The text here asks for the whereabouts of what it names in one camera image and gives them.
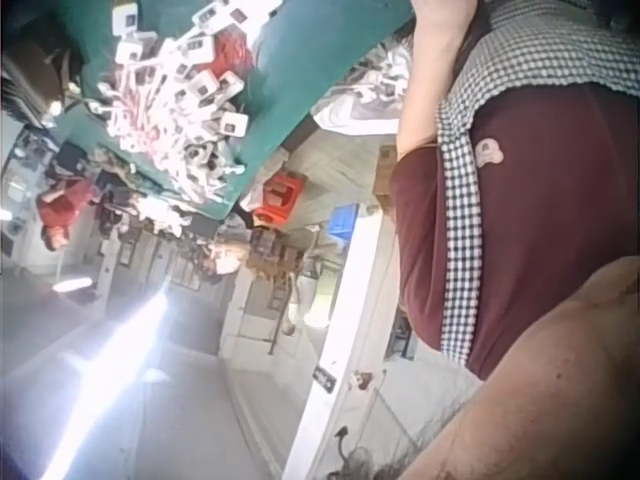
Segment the white bag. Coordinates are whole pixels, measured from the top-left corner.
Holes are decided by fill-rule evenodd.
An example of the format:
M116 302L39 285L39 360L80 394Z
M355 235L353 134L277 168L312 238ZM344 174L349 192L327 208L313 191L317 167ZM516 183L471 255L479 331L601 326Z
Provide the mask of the white bag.
M396 134L410 68L406 42L386 40L331 87L311 114L320 128L336 133Z

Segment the green table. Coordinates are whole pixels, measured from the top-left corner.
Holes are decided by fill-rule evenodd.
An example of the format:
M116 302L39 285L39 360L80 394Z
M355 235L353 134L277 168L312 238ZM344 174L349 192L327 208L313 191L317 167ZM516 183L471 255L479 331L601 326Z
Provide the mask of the green table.
M140 29L154 30L161 37L180 36L191 27L193 13L207 3L139 0ZM97 95L96 83L101 74L113 68L116 39L111 35L110 1L58 0L55 8L87 61L83 70L84 93ZM409 0L285 0L262 32L257 68L247 83L244 101L251 124L237 149L238 160L247 170L231 177L223 203L211 202L199 210L214 219L223 219L260 166L314 103L353 63L410 15ZM104 128L85 112L82 107L60 118L57 133L85 149L92 149L97 143L115 147ZM157 171L144 156L120 153L141 171L172 188L168 176Z

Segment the blue box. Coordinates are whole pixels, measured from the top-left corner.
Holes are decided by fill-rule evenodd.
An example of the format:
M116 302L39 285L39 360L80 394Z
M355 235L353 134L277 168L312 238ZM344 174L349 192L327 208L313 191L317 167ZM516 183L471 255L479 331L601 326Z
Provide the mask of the blue box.
M329 218L327 233L346 242L350 241L358 218L358 208L357 203L334 208Z

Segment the hanging merchandise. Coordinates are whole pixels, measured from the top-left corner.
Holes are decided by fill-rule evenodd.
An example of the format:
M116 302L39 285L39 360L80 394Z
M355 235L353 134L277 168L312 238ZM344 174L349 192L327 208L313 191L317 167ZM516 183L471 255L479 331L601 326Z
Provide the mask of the hanging merchandise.
M373 48L311 109L320 128L345 135L396 134L409 84L409 42Z
M228 177L245 171L228 142L249 128L249 117L230 101L252 67L246 31L268 19L253 3L216 0L177 39L119 27L115 81L98 84L109 104L87 100L94 114L107 117L119 147L148 156L189 202L222 201Z

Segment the cardboard box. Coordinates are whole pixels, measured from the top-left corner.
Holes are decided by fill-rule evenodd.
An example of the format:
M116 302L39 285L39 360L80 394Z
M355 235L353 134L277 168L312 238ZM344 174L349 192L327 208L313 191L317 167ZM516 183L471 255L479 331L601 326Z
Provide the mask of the cardboard box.
M398 152L395 145L383 145L378 154L378 164L376 166L376 176L373 181L373 194L389 195L389 182L391 175L398 163Z
M376 166L376 176L373 182L373 195L378 200L382 211L395 220L395 210L391 201L389 184L391 175L398 163L398 152L395 145L383 145L378 154L378 164Z

